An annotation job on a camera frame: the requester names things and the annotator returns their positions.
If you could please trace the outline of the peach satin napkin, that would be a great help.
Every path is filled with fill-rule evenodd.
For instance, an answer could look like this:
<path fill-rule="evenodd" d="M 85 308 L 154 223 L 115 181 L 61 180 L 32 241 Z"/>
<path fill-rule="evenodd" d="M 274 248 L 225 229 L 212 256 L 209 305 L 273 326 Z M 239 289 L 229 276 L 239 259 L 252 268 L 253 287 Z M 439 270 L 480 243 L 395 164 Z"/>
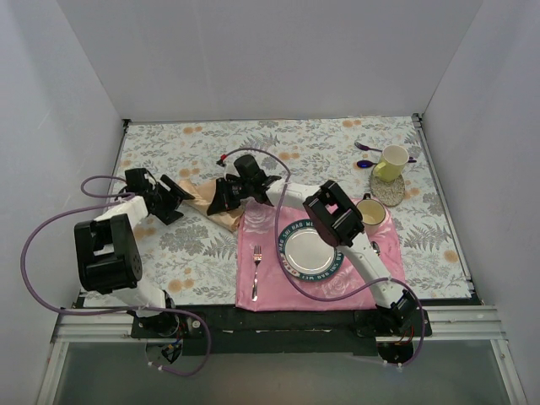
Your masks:
<path fill-rule="evenodd" d="M 213 201 L 216 191 L 215 180 L 204 182 L 200 185 L 195 185 L 191 180 L 179 180 L 178 186 L 188 192 L 194 198 L 187 200 L 187 204 L 195 208 L 199 213 L 203 214 L 207 219 L 215 224 L 227 229 L 230 232 L 235 232 L 240 226 L 240 221 L 244 215 L 244 208 L 236 208 L 229 212 L 216 213 L 208 215 L 208 208 Z"/>

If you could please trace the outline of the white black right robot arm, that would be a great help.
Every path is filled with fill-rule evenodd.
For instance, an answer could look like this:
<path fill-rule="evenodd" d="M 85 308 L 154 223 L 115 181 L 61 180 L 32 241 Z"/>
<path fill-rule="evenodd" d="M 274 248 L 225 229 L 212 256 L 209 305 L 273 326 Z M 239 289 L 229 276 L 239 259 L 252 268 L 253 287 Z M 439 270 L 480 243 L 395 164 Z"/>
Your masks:
<path fill-rule="evenodd" d="M 418 315 L 419 337 L 425 337 L 427 320 L 418 296 L 403 281 L 391 276 L 365 233 L 361 212 L 335 181 L 326 181 L 321 186 L 294 183 L 290 180 L 290 169 L 285 170 L 284 178 L 267 175 L 251 154 L 237 158 L 234 167 L 234 175 L 227 174 L 215 181 L 215 193 L 207 214 L 234 210 L 242 200 L 251 197 L 260 204 L 276 208 L 274 226 L 278 227 L 283 206 L 304 210 L 318 236 L 345 255 L 364 285 L 341 297 L 322 298 L 305 292 L 287 273 L 285 277 L 292 287 L 306 298 L 320 302 L 345 300 L 368 289 L 388 333 L 397 336 L 407 332 L 413 328 L 413 317 Z"/>

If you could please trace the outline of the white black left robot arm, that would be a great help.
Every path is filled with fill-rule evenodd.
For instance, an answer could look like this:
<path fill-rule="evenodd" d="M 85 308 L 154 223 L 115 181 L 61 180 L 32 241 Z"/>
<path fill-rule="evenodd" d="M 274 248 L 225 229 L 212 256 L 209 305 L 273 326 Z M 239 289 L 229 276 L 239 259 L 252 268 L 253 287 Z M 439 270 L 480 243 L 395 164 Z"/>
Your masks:
<path fill-rule="evenodd" d="M 143 278 L 143 262 L 134 235 L 149 215 L 165 225 L 183 217 L 177 209 L 195 197 L 167 175 L 159 179 L 144 168 L 127 170 L 116 205 L 93 220 L 74 227 L 78 275 L 88 292 L 112 295 L 143 329 L 163 338 L 180 333 L 181 318 L 171 311 L 174 300 Z"/>

